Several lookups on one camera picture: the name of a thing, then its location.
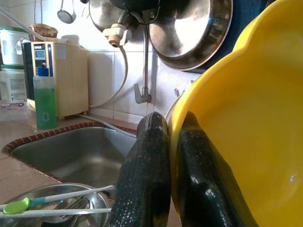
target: tile countertop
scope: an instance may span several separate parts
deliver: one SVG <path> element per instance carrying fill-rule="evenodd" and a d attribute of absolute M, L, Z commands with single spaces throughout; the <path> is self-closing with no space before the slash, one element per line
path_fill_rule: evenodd
<path fill-rule="evenodd" d="M 116 121 L 109 118 L 98 118 L 106 121 L 107 123 L 136 129 L 135 124 Z M 89 121 L 90 120 L 84 118 L 70 117 L 66 120 L 58 121 L 58 128 Z M 47 130 L 38 130 L 36 128 L 34 114 L 28 120 L 24 121 L 0 122 L 0 150 L 13 140 L 42 133 L 44 131 Z M 3 204 L 5 201 L 32 189 L 57 183 L 58 182 L 50 177 L 39 173 L 16 159 L 8 157 L 0 152 L 0 204 Z M 181 226 L 179 217 L 176 214 L 172 203 L 170 205 L 169 221 L 167 226 Z"/>

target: display screen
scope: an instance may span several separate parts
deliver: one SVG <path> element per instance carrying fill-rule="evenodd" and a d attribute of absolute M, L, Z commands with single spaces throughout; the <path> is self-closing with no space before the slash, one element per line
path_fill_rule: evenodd
<path fill-rule="evenodd" d="M 35 50 L 36 60 L 45 60 L 45 50 Z"/>

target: yellow plastic bowl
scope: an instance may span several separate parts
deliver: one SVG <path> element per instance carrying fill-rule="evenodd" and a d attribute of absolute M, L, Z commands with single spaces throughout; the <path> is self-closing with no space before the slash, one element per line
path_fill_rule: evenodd
<path fill-rule="evenodd" d="M 231 166 L 261 227 L 303 226 L 303 0 L 277 0 L 180 98 L 170 122 L 172 196 L 187 111 Z"/>

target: green dish soap bottle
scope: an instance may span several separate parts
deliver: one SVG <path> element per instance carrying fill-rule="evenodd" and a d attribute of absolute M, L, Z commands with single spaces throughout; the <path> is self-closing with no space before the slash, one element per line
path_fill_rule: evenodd
<path fill-rule="evenodd" d="M 37 128 L 54 129 L 57 127 L 54 78 L 49 77 L 44 65 L 37 68 L 37 75 L 34 77 Z"/>

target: sink basin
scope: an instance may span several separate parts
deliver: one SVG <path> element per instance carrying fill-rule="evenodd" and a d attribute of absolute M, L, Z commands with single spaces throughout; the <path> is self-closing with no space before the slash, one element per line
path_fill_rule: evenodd
<path fill-rule="evenodd" d="M 11 155 L 62 182 L 115 185 L 136 139 L 103 127 L 75 129 L 23 144 Z"/>

